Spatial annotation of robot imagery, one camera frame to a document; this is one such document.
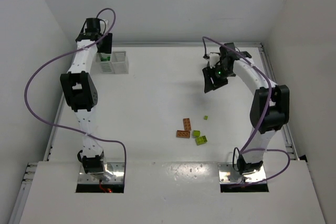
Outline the orange lego plate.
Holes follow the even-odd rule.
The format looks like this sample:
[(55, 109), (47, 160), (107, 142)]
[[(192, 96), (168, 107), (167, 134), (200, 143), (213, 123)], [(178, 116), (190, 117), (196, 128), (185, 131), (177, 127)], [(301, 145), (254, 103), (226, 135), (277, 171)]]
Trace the orange lego plate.
[(191, 131), (192, 127), (191, 127), (191, 122), (189, 118), (183, 119), (183, 126), (184, 126), (185, 131)]
[(190, 138), (191, 134), (190, 134), (190, 131), (177, 130), (176, 137), (177, 138)]

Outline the lime lego brick small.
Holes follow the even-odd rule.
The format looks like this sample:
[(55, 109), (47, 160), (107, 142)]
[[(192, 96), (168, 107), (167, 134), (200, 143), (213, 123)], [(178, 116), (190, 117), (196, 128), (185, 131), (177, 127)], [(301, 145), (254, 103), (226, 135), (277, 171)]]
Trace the lime lego brick small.
[(193, 136), (194, 138), (200, 137), (200, 134), (201, 134), (201, 132), (200, 132), (199, 130), (194, 130), (194, 131), (192, 132), (192, 136)]

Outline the lime lego brick large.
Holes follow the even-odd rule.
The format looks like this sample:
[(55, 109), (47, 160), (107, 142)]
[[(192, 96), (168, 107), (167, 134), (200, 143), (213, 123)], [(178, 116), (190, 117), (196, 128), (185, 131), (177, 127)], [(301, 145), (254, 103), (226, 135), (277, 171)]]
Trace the lime lego brick large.
[(203, 145), (203, 144), (207, 143), (207, 138), (206, 138), (206, 136), (199, 136), (195, 139), (195, 142), (196, 142), (197, 146)]

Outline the small green lego brick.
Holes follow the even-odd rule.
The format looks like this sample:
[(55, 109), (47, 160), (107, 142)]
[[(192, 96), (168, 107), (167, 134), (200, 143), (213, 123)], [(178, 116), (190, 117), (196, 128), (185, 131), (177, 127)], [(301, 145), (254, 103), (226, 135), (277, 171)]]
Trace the small green lego brick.
[(101, 61), (109, 61), (110, 60), (110, 55), (100, 55), (100, 60)]

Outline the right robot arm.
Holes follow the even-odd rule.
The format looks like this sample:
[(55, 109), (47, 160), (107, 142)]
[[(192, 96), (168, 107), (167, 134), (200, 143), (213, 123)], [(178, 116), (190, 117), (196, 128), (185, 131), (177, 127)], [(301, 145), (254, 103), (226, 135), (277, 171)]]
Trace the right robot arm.
[(264, 153), (271, 138), (289, 121), (290, 91), (286, 85), (270, 80), (253, 62), (252, 56), (236, 49), (234, 43), (219, 46), (218, 59), (204, 53), (207, 65), (203, 68), (204, 92), (217, 90), (228, 84), (230, 77), (239, 77), (253, 95), (249, 118), (251, 134), (238, 150), (233, 161), (240, 174), (260, 170)]

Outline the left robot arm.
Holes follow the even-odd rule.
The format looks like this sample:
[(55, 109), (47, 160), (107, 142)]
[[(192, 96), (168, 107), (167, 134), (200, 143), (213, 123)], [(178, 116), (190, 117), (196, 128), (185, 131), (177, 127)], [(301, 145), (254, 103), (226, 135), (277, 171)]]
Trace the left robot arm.
[(95, 107), (98, 104), (98, 91), (90, 76), (90, 70), (102, 44), (99, 41), (103, 36), (100, 22), (99, 18), (86, 19), (76, 39), (78, 51), (71, 67), (60, 76), (67, 105), (74, 111), (80, 130), (84, 132), (78, 159), (84, 172), (96, 178), (105, 175), (107, 169), (103, 148), (97, 140), (90, 137), (96, 128)]

